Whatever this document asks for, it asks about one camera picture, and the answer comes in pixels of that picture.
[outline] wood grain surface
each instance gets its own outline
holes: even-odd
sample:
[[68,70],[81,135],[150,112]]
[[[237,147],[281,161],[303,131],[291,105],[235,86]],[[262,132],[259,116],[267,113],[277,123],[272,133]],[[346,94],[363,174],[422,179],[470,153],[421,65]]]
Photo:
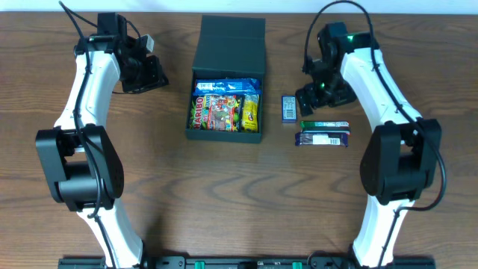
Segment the wood grain surface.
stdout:
[[[96,21],[94,13],[84,14]],[[307,256],[347,251],[364,215],[359,162],[370,125],[358,102],[307,120],[348,120],[349,148],[295,147],[281,96],[310,82],[300,71],[313,15],[267,19],[264,136],[259,145],[186,140],[197,13],[125,13],[154,37],[170,86],[113,96],[108,134],[125,169],[122,196],[150,253]],[[449,185],[436,210],[407,214],[394,254],[432,255],[439,268],[478,268],[478,17],[372,15],[387,67],[425,118],[443,128]],[[365,31],[362,15],[324,15]],[[93,32],[81,23],[85,34]],[[88,226],[53,201],[35,149],[60,116],[75,77],[78,35],[63,13],[0,13],[0,268],[55,268],[101,249]],[[309,51],[319,55],[316,42]],[[430,203],[439,176],[418,205]]]

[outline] dark green box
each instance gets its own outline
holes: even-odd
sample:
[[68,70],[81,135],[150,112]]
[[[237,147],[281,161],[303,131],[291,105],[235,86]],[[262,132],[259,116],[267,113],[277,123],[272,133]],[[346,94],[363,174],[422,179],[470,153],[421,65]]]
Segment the dark green box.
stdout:
[[[195,140],[218,140],[260,143],[262,108],[266,72],[265,19],[227,16],[203,16],[201,34],[193,64],[193,81],[187,110],[186,137]],[[189,129],[189,118],[196,79],[257,78],[262,96],[258,107],[258,132],[215,132]]]

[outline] black mount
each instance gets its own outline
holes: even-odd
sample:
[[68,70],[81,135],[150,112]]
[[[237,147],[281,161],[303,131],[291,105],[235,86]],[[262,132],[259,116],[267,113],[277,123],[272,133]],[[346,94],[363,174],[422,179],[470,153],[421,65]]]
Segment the black mount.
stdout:
[[[421,120],[417,124],[437,147],[441,127],[437,120]],[[401,153],[401,141],[411,147]],[[360,177],[365,190],[380,204],[390,201],[420,198],[421,191],[433,183],[436,156],[429,144],[410,123],[387,122],[377,126],[360,163]]]
[[[381,269],[436,269],[430,258],[395,258],[394,263]],[[105,269],[103,259],[60,259],[58,269]],[[359,267],[346,256],[313,256],[301,258],[185,258],[165,256],[150,259],[139,269],[368,269]]]
[[313,109],[336,107],[357,100],[350,85],[342,78],[341,62],[346,53],[370,47],[370,33],[349,34],[343,22],[326,24],[317,35],[322,59],[304,59],[302,71],[314,80],[296,92],[300,114],[313,114]]
[[[105,182],[101,206],[111,209],[124,187],[120,158],[103,126],[86,125],[82,130]],[[66,203],[70,211],[94,207],[98,190],[93,168],[88,161],[66,161],[81,147],[76,131],[40,130],[35,141],[53,199]]]
[[[114,53],[121,70],[122,90],[125,93],[143,93],[169,84],[155,55],[147,49],[149,35],[134,39],[127,34],[125,17],[117,13],[98,13],[96,34],[85,37],[88,51]],[[81,40],[75,46],[75,56],[84,54]]]

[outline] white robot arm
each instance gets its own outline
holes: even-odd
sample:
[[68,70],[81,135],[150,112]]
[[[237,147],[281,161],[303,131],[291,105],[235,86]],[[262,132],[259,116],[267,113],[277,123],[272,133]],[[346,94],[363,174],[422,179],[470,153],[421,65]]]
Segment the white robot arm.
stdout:
[[[106,265],[116,268],[139,266],[143,242],[132,229],[122,204],[122,165],[105,132],[111,95],[118,81],[127,93],[142,93],[168,84],[159,60],[154,55],[146,56],[153,50],[152,38],[149,35],[129,37],[126,23],[124,17],[115,13],[98,15],[98,33],[80,40],[75,47],[76,77],[63,113],[54,129],[39,131],[37,135],[37,150],[52,196],[57,202],[65,202],[86,221],[105,253]],[[90,74],[85,78],[87,54]],[[96,145],[90,150],[105,183],[95,218],[91,216],[98,191],[96,177],[90,172],[94,168],[92,160],[67,163],[63,159],[84,151],[85,145],[81,144],[75,129],[77,99],[80,101],[78,125],[91,144]]]
[[[360,167],[368,193],[367,208],[353,242],[353,254],[361,267],[387,265],[394,259],[394,243],[406,215],[402,208],[411,208],[421,191],[431,185],[436,165],[435,155],[410,119],[426,129],[435,145],[439,145],[441,130],[436,120],[422,120],[405,99],[385,66],[378,44],[372,51],[372,34],[348,34],[345,24],[336,22],[326,25],[317,37],[323,58],[312,61],[305,51],[302,70],[314,83],[296,92],[301,114],[311,114],[310,107],[360,101],[373,135]],[[411,154],[402,155],[401,145],[412,147]]]
[[[376,62],[379,65],[377,68],[380,68],[380,72],[396,98],[400,101],[400,104],[403,105],[403,109],[405,109],[407,114],[413,119],[421,117],[418,111],[406,101],[398,89],[398,86],[395,84],[395,81],[390,76],[383,61],[382,52],[379,49],[375,49],[374,53]],[[352,53],[345,54],[341,64],[341,74],[357,95],[368,117],[372,131],[375,130],[376,126],[384,125],[386,122],[395,124],[408,122],[408,120],[397,111],[396,105],[392,102],[377,77],[370,56],[370,48],[356,49]],[[388,231],[394,219],[394,212],[399,207],[413,206],[414,203],[415,201],[410,201],[409,199],[401,199],[391,201],[387,205],[381,205],[376,197],[370,194],[367,195],[367,208],[365,209],[364,221],[357,239],[353,242],[353,250],[360,265],[373,268],[379,264],[382,248],[385,245]],[[397,220],[381,266],[393,261],[394,243],[405,215],[406,211],[403,212]]]
[[[353,268],[375,268],[393,261],[393,246],[405,217],[405,212],[400,216],[395,212],[399,208],[413,206],[421,191],[432,184],[436,159],[429,157],[432,154],[430,148],[410,128],[409,121],[403,114],[397,111],[397,104],[392,101],[390,93],[387,93],[377,77],[376,71],[379,70],[403,110],[417,121],[420,114],[406,101],[394,83],[378,48],[373,51],[378,66],[372,64],[370,35],[358,34],[350,38],[344,24],[335,23],[326,25],[319,33],[319,38],[323,61],[306,62],[304,67],[305,72],[314,78],[315,85],[326,86],[317,90],[322,103],[318,100],[312,100],[312,103],[316,107],[319,104],[336,106],[358,98],[373,131],[361,163],[361,180],[368,193],[367,208],[361,231],[354,240],[352,249],[354,263],[358,265],[353,265]],[[105,253],[106,266],[118,269],[163,268],[169,262],[145,262],[147,257],[143,251],[143,242],[134,232],[120,199],[124,182],[122,165],[106,135],[105,126],[111,94],[118,81],[122,82],[123,91],[140,93],[164,86],[168,84],[168,80],[162,73],[159,60],[155,56],[146,57],[152,51],[151,37],[146,35],[135,40],[127,36],[126,20],[115,13],[100,13],[98,34],[87,40],[80,40],[75,47],[77,72],[65,110],[53,129],[41,130],[37,134],[37,151],[46,181],[54,200],[66,203],[69,210],[76,211],[93,230]],[[84,46],[88,46],[90,51],[85,51]],[[90,150],[101,175],[98,181],[92,172],[90,159],[70,164],[64,158],[82,152],[85,147],[78,139],[74,122],[77,116],[73,112],[85,77],[87,53],[91,67],[83,95],[78,100],[81,115],[79,127],[85,140],[87,139],[86,143],[91,145]],[[307,104],[300,105],[302,112]],[[432,142],[439,145],[438,123],[435,120],[420,120],[419,124],[432,137]],[[400,145],[403,143],[413,146],[412,156],[400,157]],[[100,203],[96,202],[97,197],[101,198]],[[97,217],[91,218],[95,207],[99,205],[101,207]],[[387,241],[388,248],[383,252]],[[194,264],[188,266],[205,268],[204,259],[191,260]],[[343,258],[342,264],[346,265],[349,261]],[[216,262],[216,265],[221,263],[217,267],[219,269],[232,266],[244,268],[239,259],[209,262]],[[285,260],[272,264],[274,268],[282,268],[281,262],[286,266]],[[289,262],[292,264],[287,265],[287,268],[302,268],[303,262],[299,262],[300,265],[295,260]],[[185,263],[186,259],[180,257],[178,265],[181,269],[185,268]],[[98,267],[83,264],[78,268],[102,268],[103,265],[99,264],[96,264]],[[329,268],[328,264],[324,262],[323,267]],[[418,264],[419,268],[434,266],[433,262]],[[77,268],[77,261],[72,261],[72,265],[68,268]],[[257,262],[257,267],[261,266],[264,263]],[[311,268],[308,261],[305,266]]]

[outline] black clamp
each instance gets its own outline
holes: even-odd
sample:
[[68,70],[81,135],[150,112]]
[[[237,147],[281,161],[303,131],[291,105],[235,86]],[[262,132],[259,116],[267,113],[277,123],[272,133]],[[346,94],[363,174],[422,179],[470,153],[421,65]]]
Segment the black clamp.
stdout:
[[312,60],[307,55],[302,66],[302,71],[310,75],[313,82],[296,92],[303,117],[312,114],[312,109],[325,105],[336,107],[357,100],[351,86],[342,78],[341,62],[346,53],[370,47],[370,33],[349,34],[343,22],[326,24],[317,39],[322,59]]
[[[87,125],[82,130],[104,179],[101,206],[111,209],[124,187],[120,158],[103,126]],[[66,203],[70,211],[94,207],[97,184],[92,167],[88,161],[66,161],[66,157],[75,154],[75,148],[81,148],[75,130],[40,130],[35,142],[53,199]]]
[[[437,148],[440,146],[441,127],[438,121],[418,120]],[[401,152],[402,141],[411,147]],[[390,201],[420,198],[424,188],[433,183],[436,156],[412,124],[387,122],[377,126],[360,163],[360,177],[364,189],[375,196],[380,204]]]
[[[114,13],[98,14],[96,34],[85,37],[89,52],[114,54],[121,70],[119,80],[125,93],[143,93],[169,84],[159,58],[149,54],[148,35],[137,39],[128,36],[125,17]],[[81,40],[75,46],[75,56],[84,54]]]

